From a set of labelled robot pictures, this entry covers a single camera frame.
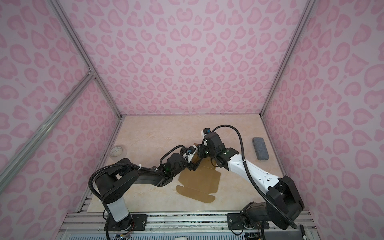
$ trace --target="beige marble tabletop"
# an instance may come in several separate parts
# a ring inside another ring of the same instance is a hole
[[[126,157],[132,163],[145,167],[158,166],[160,158],[177,145],[189,147],[202,141],[201,130],[218,125],[229,124],[237,128],[242,136],[245,157],[248,161],[271,174],[282,177],[279,164],[272,150],[263,123],[258,114],[244,115],[179,115],[179,116],[128,116],[116,139],[115,145],[123,145]],[[240,152],[236,132],[230,128],[216,131],[226,147]],[[254,137],[263,137],[270,159],[259,161],[252,145]],[[113,164],[109,158],[106,165]],[[124,194],[131,212],[158,211],[202,211],[202,210],[240,210],[249,202],[263,202],[253,186],[239,175],[217,168],[221,173],[216,199],[203,203],[176,192],[176,185],[182,185],[178,176],[164,187],[149,184],[134,184]],[[103,205],[93,197],[87,212],[102,212]]]

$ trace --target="cardboard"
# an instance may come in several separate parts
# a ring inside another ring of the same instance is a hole
[[[196,163],[199,159],[195,155],[192,159]],[[211,164],[210,158],[201,160],[196,171],[185,169],[179,175],[179,182],[184,186],[177,185],[176,191],[186,197],[200,202],[211,203],[215,196],[209,195],[217,192],[221,173]]]

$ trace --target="gray eraser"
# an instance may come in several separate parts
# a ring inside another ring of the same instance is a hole
[[[253,147],[255,148],[256,156],[258,160],[268,160],[269,155],[265,146],[264,139],[262,137],[254,137],[252,139]]]

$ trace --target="heart pattern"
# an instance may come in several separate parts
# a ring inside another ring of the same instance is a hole
[[[322,239],[383,239],[384,4],[321,0],[266,112]]]
[[[61,1],[129,115],[259,113],[305,3]]]
[[[87,72],[42,0],[0,5],[0,172]]]
[[[77,207],[116,123],[91,82],[0,195],[0,238],[54,239],[66,213]]]

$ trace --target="roll of tape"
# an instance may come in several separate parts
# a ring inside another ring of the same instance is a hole
[[[109,152],[109,157],[114,162],[120,161],[121,159],[125,158],[126,155],[127,155],[127,152],[123,145],[116,145]]]

